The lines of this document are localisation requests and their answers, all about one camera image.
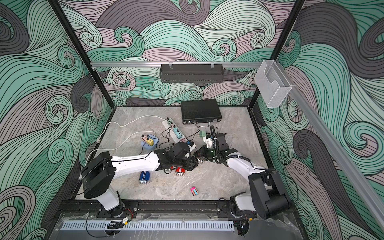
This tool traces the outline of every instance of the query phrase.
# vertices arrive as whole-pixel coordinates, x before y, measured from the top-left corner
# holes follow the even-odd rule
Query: wall mural
[[[301,10],[279,55],[350,158],[384,199],[384,1],[330,0]],[[360,196],[290,95],[258,99],[256,118],[310,239],[384,239]]]
[[[44,238],[109,117],[68,42],[46,0],[0,1],[1,239]]]
[[[91,61],[269,59],[295,0],[60,0]],[[310,0],[307,5],[321,2]],[[159,68],[100,68],[116,105],[215,98],[248,105],[257,69],[225,69],[224,83],[161,83]]]

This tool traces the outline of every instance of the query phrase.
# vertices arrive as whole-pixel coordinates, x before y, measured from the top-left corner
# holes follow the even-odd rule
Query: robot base
[[[99,212],[97,213],[97,217],[122,217],[124,210],[124,203],[121,201],[120,194],[116,191],[119,196],[119,205],[114,207],[111,210],[105,210],[104,207],[99,208]]]

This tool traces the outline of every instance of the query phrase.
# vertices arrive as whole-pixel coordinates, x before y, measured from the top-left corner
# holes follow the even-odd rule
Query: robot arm
[[[112,179],[134,172],[158,171],[171,167],[192,171],[198,165],[196,158],[191,155],[195,147],[193,142],[178,142],[168,150],[160,149],[130,157],[112,157],[109,152],[102,152],[81,171],[84,198],[95,198],[105,210],[110,211],[111,216],[117,216],[123,205],[118,192],[110,186]]]
[[[222,143],[224,138],[220,139],[221,142],[218,143],[221,146],[227,145]],[[82,169],[84,197],[95,198],[111,216],[119,216],[123,203],[119,193],[110,186],[112,179],[134,172],[158,171],[171,167],[192,171],[199,161],[212,161],[212,156],[208,156],[211,149],[203,146],[192,157],[191,151],[194,148],[193,142],[189,145],[178,142],[168,150],[160,149],[147,155],[111,157],[109,152],[102,152]],[[250,210],[266,219],[290,207],[291,201],[278,173],[270,173],[263,167],[253,166],[249,159],[242,158],[235,149],[223,147],[218,157],[221,159],[219,161],[240,173],[250,183],[250,194],[240,193],[231,197],[235,215],[241,216],[242,211]],[[272,189],[266,190],[265,184],[271,185]]]

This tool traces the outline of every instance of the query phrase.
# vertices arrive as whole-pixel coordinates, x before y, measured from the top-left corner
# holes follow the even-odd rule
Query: black metal track
[[[253,108],[259,95],[260,95],[260,90],[259,90],[259,88],[256,88],[255,92],[253,93],[252,99],[249,102],[249,105],[248,105],[249,108],[251,108],[251,109]]]
[[[260,133],[260,129],[256,124],[256,119],[255,119],[255,116],[254,116],[251,108],[248,108],[248,113],[249,113],[249,116],[251,117],[253,127],[255,128],[257,139],[259,140],[260,147],[262,148],[266,164],[267,164],[268,168],[271,168],[271,167],[273,167],[273,163],[272,163],[271,157],[269,156],[268,149],[265,146],[263,137]]]
[[[70,22],[68,21],[67,17],[64,14],[63,9],[61,8],[58,0],[48,0],[49,4],[51,5],[53,11],[55,12],[57,18],[59,19],[61,25],[63,26],[64,30],[69,36],[69,39],[72,41],[75,49],[79,53],[80,58],[84,62],[85,66],[87,67],[89,73],[91,74],[92,78],[96,82],[97,86],[99,87],[101,93],[107,100],[109,106],[111,109],[115,108],[115,104],[112,101],[111,96],[109,95],[107,89],[105,88],[99,74],[92,69],[91,67],[91,60],[89,59],[87,53],[85,52],[83,46],[81,45],[79,39],[76,36],[76,33],[74,32]]]
[[[133,211],[133,217],[140,218],[140,215],[151,213],[199,213],[218,218],[228,218],[236,220],[230,210],[230,201],[227,200],[121,200],[125,209]],[[103,216],[102,206],[97,200],[63,200],[59,207],[59,212],[99,212],[99,217]],[[124,212],[119,218],[124,218],[130,212]],[[252,211],[244,211],[247,218],[255,218]]]
[[[299,12],[304,4],[305,0],[296,0],[293,8],[291,10],[291,13],[289,14],[289,17],[284,25],[283,31],[281,32],[281,35],[279,37],[279,40],[277,41],[277,44],[275,48],[273,49],[272,55],[270,60],[277,60],[277,57],[280,54],[280,51],[282,50],[289,34],[291,33],[292,27],[295,24],[295,21],[297,19],[297,16],[299,15]]]

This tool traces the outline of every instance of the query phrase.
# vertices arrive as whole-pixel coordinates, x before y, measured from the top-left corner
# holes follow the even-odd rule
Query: small colorful block
[[[195,187],[192,187],[190,190],[193,196],[196,196],[199,193]]]

